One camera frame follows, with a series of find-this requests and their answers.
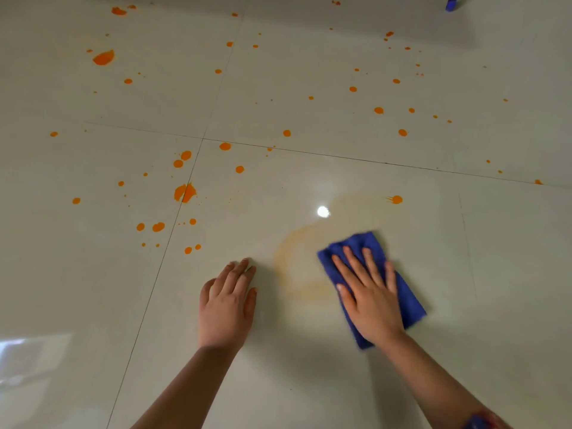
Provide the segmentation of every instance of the person's right arm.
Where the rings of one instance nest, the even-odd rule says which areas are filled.
[[[344,247],[344,254],[355,274],[338,256],[332,259],[354,293],[338,285],[350,319],[361,335],[387,355],[431,427],[462,429],[472,416],[480,415],[490,421],[490,427],[508,428],[405,333],[391,263],[385,265],[386,286],[369,249],[363,250],[367,269],[349,247]]]

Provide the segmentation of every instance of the hand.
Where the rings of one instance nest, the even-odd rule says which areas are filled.
[[[386,349],[405,334],[397,300],[393,266],[390,262],[385,264],[386,287],[375,265],[371,250],[363,249],[369,273],[349,247],[344,247],[344,254],[355,274],[338,256],[332,256],[332,260],[352,289],[354,296],[343,284],[338,284],[336,287],[340,292],[341,301],[361,335],[378,348]]]
[[[198,310],[198,345],[228,350],[234,356],[243,347],[252,326],[256,288],[248,285],[256,267],[248,259],[230,262],[216,279],[203,286]]]

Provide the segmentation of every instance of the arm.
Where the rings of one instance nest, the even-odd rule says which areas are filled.
[[[199,307],[199,348],[132,429],[200,429],[224,376],[247,338],[256,288],[247,292],[256,268],[231,262],[207,281]]]
[[[386,280],[375,265],[371,251],[363,250],[367,269],[344,247],[354,273],[338,258],[333,262],[352,289],[338,285],[349,317],[358,331],[374,343],[396,368],[413,393],[433,429],[461,429],[474,415],[484,415],[500,428],[508,428],[427,354],[403,329],[395,271],[387,262]]]

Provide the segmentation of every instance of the finger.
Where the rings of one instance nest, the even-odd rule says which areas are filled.
[[[391,293],[397,295],[397,282],[395,280],[395,269],[390,261],[386,262],[386,282],[387,288]]]
[[[338,292],[340,293],[340,299],[344,307],[346,308],[346,312],[348,312],[349,317],[351,318],[357,311],[358,311],[358,303],[349,292],[348,288],[345,287],[343,284],[338,284],[336,286],[338,288]]]
[[[244,302],[244,318],[248,322],[248,328],[252,326],[252,320],[254,319],[254,310],[256,309],[256,294],[258,289],[252,288],[247,293],[247,298]]]
[[[201,295],[198,298],[199,309],[202,309],[204,306],[206,306],[206,303],[209,302],[209,293],[211,291],[211,286],[213,285],[215,280],[216,279],[211,279],[211,280],[207,281],[205,283],[205,285],[203,286],[203,288],[201,289]]]
[[[366,265],[367,269],[369,270],[369,275],[371,275],[371,279],[374,283],[380,287],[383,286],[383,279],[382,275],[379,273],[377,269],[377,265],[375,264],[374,255],[371,254],[371,250],[369,248],[364,248],[362,250],[363,257],[366,258]]]
[[[354,273],[350,270],[350,268],[348,268],[346,264],[342,262],[338,256],[334,254],[332,256],[332,260],[333,264],[336,266],[341,276],[344,277],[344,280],[346,281],[350,289],[352,289],[354,295],[358,293],[363,288],[363,284],[361,284],[361,281],[358,280],[358,278],[354,275]]]
[[[375,286],[375,283],[371,279],[371,276],[368,274],[368,272],[363,267],[363,265],[358,260],[358,258],[354,256],[352,249],[348,246],[345,246],[344,247],[344,254],[348,258],[349,264],[352,265],[352,268],[354,270],[354,274],[357,275],[357,277],[363,283],[363,285],[367,288],[371,288],[371,287]]]
[[[239,277],[238,281],[236,282],[236,286],[234,287],[234,291],[232,293],[238,295],[240,301],[244,301],[244,297],[247,294],[248,286],[250,285],[252,278],[254,277],[254,274],[256,274],[256,267],[251,266],[246,270],[244,274],[242,274]]]
[[[234,267],[230,273],[226,276],[226,280],[224,281],[223,289],[220,291],[221,293],[232,293],[234,287],[236,286],[236,282],[239,280],[239,277],[244,273],[248,266],[248,259],[244,258],[240,261],[240,263]]]
[[[234,262],[228,262],[228,265],[224,267],[224,269],[220,272],[216,280],[214,281],[214,285],[212,286],[212,295],[217,296],[220,291],[223,289],[224,282],[226,277],[234,268]]]

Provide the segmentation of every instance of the blue object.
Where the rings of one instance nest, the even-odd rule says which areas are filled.
[[[328,275],[329,279],[332,280],[333,285],[343,284],[346,288],[353,292],[349,288],[348,284],[344,280],[344,277],[341,276],[340,272],[336,268],[333,263],[332,255],[336,254],[340,257],[340,259],[347,265],[348,268],[352,269],[349,265],[349,262],[344,254],[344,246],[349,246],[362,265],[366,264],[366,260],[363,257],[363,253],[361,250],[363,248],[369,248],[371,250],[371,254],[374,257],[375,264],[382,275],[383,282],[386,281],[386,256],[383,254],[382,246],[379,245],[379,242],[375,238],[374,234],[370,231],[367,233],[357,233],[345,241],[340,241],[338,243],[330,244],[326,249],[318,252],[318,259],[320,259],[321,264],[324,266],[326,274]],[[411,289],[403,279],[401,275],[396,271],[395,278],[397,281],[397,298],[399,299],[399,310],[401,311],[401,319],[403,320],[403,326],[405,329],[409,328],[411,325],[417,323],[421,320],[427,312],[419,303]],[[341,302],[341,308],[344,310],[344,315],[346,316],[346,320],[349,324],[349,328],[351,329],[352,333],[354,334],[354,338],[357,342],[357,345],[360,349],[367,349],[373,344],[366,340],[355,327],[353,322],[349,319],[348,313],[346,312],[346,308],[344,304]]]
[[[456,5],[457,5],[457,0],[449,0],[447,1],[447,6],[445,6],[445,10],[447,12],[453,12],[455,10]]]

